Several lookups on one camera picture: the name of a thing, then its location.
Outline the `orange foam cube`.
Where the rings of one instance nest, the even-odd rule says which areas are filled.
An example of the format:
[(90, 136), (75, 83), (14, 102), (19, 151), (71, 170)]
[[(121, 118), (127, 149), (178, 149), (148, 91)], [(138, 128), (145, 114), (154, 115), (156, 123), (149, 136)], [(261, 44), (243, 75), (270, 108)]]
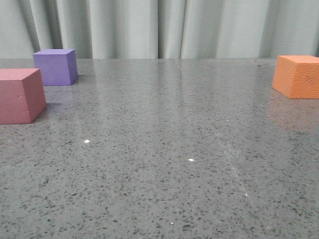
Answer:
[(310, 55), (279, 55), (272, 88), (289, 99), (318, 99), (319, 59)]

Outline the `grey-green curtain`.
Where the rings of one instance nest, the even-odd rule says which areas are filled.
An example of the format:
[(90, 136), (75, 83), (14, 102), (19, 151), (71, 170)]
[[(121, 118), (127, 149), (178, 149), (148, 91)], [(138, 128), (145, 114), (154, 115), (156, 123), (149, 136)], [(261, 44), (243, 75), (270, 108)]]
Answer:
[(319, 54), (316, 0), (3, 0), (1, 58), (73, 48), (79, 58)]

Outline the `purple foam cube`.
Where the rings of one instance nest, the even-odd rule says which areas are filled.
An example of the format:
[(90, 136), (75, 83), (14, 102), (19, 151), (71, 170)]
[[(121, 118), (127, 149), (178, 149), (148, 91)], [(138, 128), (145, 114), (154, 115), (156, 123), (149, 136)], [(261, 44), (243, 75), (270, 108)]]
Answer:
[(74, 49), (44, 49), (33, 53), (45, 86), (71, 86), (78, 79)]

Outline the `pink foam cube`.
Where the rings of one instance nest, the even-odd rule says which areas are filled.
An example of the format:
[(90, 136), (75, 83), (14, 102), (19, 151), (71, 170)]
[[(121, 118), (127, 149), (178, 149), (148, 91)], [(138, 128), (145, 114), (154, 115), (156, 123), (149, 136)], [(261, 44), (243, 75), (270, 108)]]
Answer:
[(46, 108), (40, 69), (0, 70), (0, 123), (32, 123)]

